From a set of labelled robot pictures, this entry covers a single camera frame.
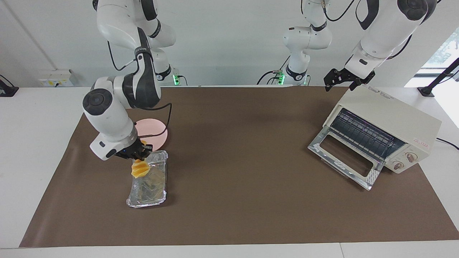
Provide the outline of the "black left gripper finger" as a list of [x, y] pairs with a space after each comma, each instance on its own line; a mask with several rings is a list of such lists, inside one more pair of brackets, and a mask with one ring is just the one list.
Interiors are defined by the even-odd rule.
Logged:
[[323, 78], [326, 92], [329, 92], [333, 86], [340, 84], [340, 73], [337, 69], [331, 69]]
[[350, 85], [350, 90], [353, 91], [356, 89], [358, 86], [366, 85], [368, 84], [375, 76], [375, 72], [372, 71], [366, 78], [359, 78], [356, 75], [352, 75], [352, 83]]

